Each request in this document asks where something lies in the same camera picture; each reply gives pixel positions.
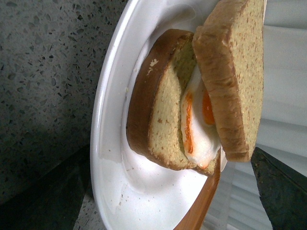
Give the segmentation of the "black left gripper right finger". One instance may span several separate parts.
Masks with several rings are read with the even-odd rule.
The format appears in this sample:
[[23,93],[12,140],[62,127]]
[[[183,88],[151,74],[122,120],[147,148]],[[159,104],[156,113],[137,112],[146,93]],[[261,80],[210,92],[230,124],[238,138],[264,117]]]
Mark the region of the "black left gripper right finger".
[[251,165],[261,203],[274,230],[307,228],[307,178],[256,147]]

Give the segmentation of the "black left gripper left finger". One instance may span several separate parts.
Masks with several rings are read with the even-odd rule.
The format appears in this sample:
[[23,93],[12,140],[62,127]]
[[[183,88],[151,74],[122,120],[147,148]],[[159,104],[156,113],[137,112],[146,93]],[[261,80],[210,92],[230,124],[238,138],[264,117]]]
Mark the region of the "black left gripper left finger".
[[0,206],[2,230],[71,230],[90,181],[90,147],[84,146],[16,197]]

